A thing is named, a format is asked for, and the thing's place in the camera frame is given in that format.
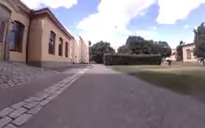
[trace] building facade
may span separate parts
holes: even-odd
[[[20,0],[0,0],[0,60],[41,67],[87,63],[88,46],[82,42],[48,8],[31,10]]]
[[[80,36],[73,40],[73,63],[89,63],[89,46],[86,42]]]
[[[177,61],[177,51],[176,51],[176,49],[171,49],[171,56],[167,57],[166,60]]]
[[[195,48],[194,43],[185,44],[182,46],[183,62],[197,62],[197,59],[193,53],[194,48]]]
[[[185,63],[197,63],[198,59],[196,56],[194,56],[194,49],[195,49],[195,44],[190,43],[190,44],[185,44],[182,47],[183,51],[183,62]]]

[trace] bush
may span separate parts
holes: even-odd
[[[160,55],[105,54],[105,65],[160,65]]]

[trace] grass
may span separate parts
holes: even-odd
[[[205,67],[202,66],[113,66],[154,86],[205,101]]]

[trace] tree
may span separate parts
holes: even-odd
[[[141,36],[129,36],[126,47],[132,54],[160,54],[162,57],[171,55],[171,48],[167,42],[145,40]]]
[[[205,24],[202,23],[194,30],[194,55],[205,65]]]
[[[126,45],[122,45],[121,47],[118,48],[118,53],[120,54],[130,54],[131,51],[128,49]]]
[[[103,63],[105,53],[115,53],[115,50],[110,46],[110,43],[100,41],[91,47],[91,59],[96,63]]]
[[[166,41],[159,41],[157,45],[158,45],[159,54],[162,57],[166,58],[171,56],[172,54],[171,48]]]
[[[179,45],[176,48],[177,51],[177,60],[182,61],[183,60],[183,48],[182,45],[184,44],[183,41],[180,41]]]

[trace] sky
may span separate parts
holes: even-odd
[[[129,35],[167,41],[176,48],[192,43],[205,23],[205,0],[21,0],[31,9],[49,7],[74,36],[117,49]]]

